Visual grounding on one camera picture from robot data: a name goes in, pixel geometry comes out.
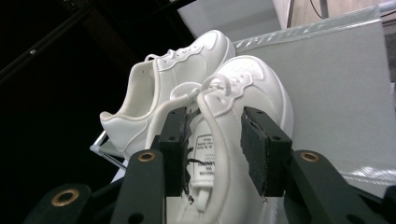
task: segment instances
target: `shoe label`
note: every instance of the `shoe label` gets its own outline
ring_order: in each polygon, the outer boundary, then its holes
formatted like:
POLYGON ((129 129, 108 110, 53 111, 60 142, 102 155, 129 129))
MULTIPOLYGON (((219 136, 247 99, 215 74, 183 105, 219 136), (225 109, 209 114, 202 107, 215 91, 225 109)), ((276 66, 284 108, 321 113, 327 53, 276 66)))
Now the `shoe label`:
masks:
POLYGON ((197 137, 193 157, 201 162, 193 164, 191 184, 195 187, 213 187, 215 148, 211 134, 197 137))

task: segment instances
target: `wire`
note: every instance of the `wire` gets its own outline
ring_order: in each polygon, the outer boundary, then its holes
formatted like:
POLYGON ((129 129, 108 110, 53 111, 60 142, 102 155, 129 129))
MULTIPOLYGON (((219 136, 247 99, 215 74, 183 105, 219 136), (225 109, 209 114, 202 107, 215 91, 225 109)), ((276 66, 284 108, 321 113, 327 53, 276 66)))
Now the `wire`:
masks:
POLYGON ((314 4, 312 3, 312 0, 309 0, 309 1, 311 1, 311 6, 312 6, 312 8, 315 10, 315 12, 317 13, 317 15, 318 15, 321 19, 323 19, 323 18, 318 14, 317 9, 314 7, 314 4))
POLYGON ((388 14, 382 15, 381 18, 386 17, 386 16, 391 15, 391 14, 394 14, 394 13, 396 13, 396 11, 392 11, 392 12, 390 12, 388 14))

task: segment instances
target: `white sneaker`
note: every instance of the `white sneaker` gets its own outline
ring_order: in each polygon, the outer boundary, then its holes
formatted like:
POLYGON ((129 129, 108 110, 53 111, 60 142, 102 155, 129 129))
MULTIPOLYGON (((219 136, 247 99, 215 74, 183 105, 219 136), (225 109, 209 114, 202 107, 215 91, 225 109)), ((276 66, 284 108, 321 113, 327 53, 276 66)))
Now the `white sneaker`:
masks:
POLYGON ((190 124, 189 159, 202 163, 187 166, 194 202, 186 194, 168 198, 167 223, 275 223, 277 199, 259 195, 240 147, 245 106, 264 111, 292 135, 290 98, 275 72, 259 58, 233 58, 204 81, 197 106, 201 114, 190 124))
POLYGON ((172 89, 180 83, 201 83, 234 55, 230 39, 215 30, 201 35, 187 48, 169 50, 161 57, 149 55, 132 68, 120 110, 114 115, 100 114, 109 141, 127 160, 145 149, 153 113, 170 100, 172 89))

